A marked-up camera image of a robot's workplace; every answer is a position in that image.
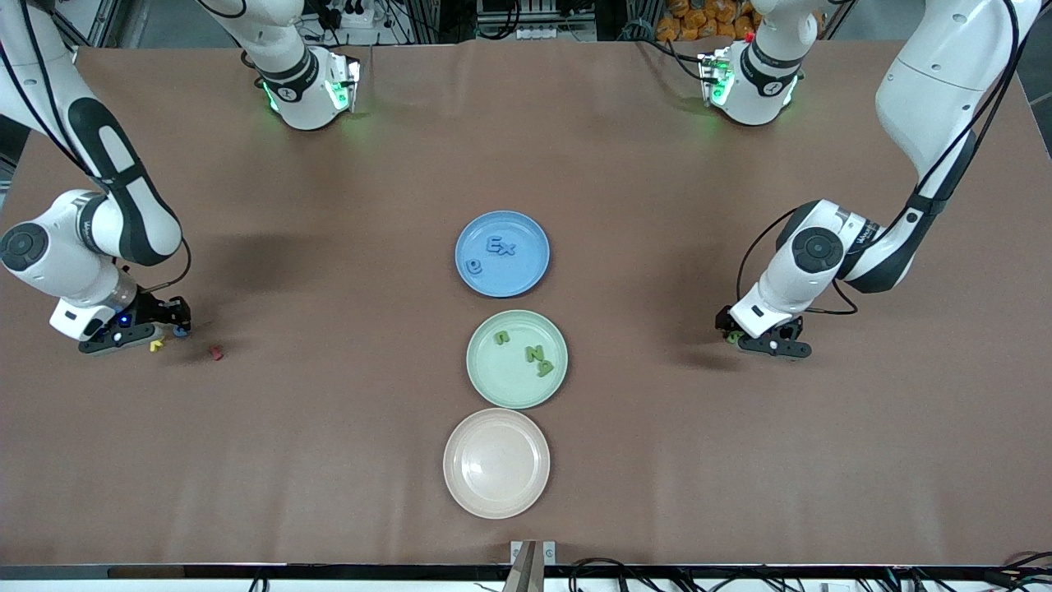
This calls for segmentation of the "brown table mat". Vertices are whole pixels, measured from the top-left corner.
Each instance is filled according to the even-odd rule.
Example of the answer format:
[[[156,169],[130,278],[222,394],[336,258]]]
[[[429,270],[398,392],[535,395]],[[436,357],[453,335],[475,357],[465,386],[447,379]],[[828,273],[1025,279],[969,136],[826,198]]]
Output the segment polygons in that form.
[[[1014,82],[893,291],[807,317],[811,358],[713,318],[767,224],[829,199],[886,224],[916,173],[873,98],[899,44],[830,42],[766,127],[709,111],[653,49],[564,40],[361,52],[358,111],[296,132],[234,49],[86,50],[194,265],[188,340],[93,358],[0,269],[0,562],[1000,563],[1052,550],[1052,160]],[[457,271],[514,210],[531,291]],[[531,508],[458,505],[443,453],[500,408],[488,317],[557,323],[569,370],[515,409]],[[220,345],[221,361],[208,346]]]

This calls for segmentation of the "blue round plate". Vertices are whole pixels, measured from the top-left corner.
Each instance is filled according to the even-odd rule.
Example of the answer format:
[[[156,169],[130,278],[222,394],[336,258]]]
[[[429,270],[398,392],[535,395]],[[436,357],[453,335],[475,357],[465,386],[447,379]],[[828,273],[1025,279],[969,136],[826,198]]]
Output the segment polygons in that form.
[[[486,251],[490,236],[514,243],[515,254],[502,257]],[[490,298],[514,298],[531,291],[547,273],[550,256],[550,241],[542,226],[514,210],[478,216],[459,233],[454,247],[459,277],[474,292]],[[464,269],[464,262],[471,258],[481,260],[481,274],[470,275]]]

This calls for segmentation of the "green round plate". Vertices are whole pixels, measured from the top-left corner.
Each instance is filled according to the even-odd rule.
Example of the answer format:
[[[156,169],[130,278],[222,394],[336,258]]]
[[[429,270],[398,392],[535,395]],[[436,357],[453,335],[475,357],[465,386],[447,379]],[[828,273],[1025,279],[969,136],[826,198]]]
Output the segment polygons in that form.
[[[511,341],[497,345],[495,332]],[[538,365],[527,363],[526,346],[542,345],[555,370],[538,377]],[[569,348],[557,323],[529,310],[507,310],[488,317],[468,341],[468,379],[484,400],[505,409],[532,409],[555,396],[569,370]]]

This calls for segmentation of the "pink beige round plate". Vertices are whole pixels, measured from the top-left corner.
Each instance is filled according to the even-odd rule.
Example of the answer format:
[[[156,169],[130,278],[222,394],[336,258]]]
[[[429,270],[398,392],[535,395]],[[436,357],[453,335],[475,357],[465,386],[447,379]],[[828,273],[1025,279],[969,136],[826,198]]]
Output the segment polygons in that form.
[[[443,453],[447,490],[484,520],[509,520],[540,499],[551,453],[541,428],[514,409],[481,409],[451,432]]]

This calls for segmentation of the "silver aluminium profile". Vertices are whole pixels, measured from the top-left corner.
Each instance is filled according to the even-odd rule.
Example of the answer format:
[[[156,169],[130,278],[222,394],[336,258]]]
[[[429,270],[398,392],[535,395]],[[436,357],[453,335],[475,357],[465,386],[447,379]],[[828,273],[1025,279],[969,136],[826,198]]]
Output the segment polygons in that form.
[[[55,11],[78,44],[102,46],[117,0],[56,0]]]

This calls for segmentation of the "orange mesh bag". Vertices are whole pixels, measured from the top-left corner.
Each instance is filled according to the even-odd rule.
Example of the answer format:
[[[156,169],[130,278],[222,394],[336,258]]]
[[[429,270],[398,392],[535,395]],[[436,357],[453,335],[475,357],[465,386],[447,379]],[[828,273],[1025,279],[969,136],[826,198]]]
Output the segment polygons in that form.
[[[763,19],[750,0],[664,0],[654,36],[661,44],[709,37],[751,40]]]

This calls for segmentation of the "white power strip with plugs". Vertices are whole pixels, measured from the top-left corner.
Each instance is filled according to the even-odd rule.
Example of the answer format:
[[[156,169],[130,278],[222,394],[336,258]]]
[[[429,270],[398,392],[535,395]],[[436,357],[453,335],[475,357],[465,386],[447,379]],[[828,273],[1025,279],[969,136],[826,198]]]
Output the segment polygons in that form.
[[[375,11],[367,0],[304,0],[323,30],[372,29]]]

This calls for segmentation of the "long white power strip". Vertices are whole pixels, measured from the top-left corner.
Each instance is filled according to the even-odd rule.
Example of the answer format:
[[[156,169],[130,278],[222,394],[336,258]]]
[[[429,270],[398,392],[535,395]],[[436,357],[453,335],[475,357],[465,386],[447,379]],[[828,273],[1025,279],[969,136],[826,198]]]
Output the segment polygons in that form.
[[[502,26],[495,23],[484,24],[480,35],[493,37],[495,40],[533,41],[549,39],[567,39],[582,44],[593,44],[598,41],[598,30],[591,21],[563,21],[547,23],[519,24],[515,30],[506,36],[501,33]]]

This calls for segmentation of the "grey metal bracket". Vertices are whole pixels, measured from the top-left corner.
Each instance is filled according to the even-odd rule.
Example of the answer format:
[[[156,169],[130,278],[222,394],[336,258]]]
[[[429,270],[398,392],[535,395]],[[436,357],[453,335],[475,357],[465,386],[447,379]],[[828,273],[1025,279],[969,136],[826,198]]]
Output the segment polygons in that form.
[[[545,592],[546,569],[557,565],[557,543],[510,543],[511,568],[502,592]]]

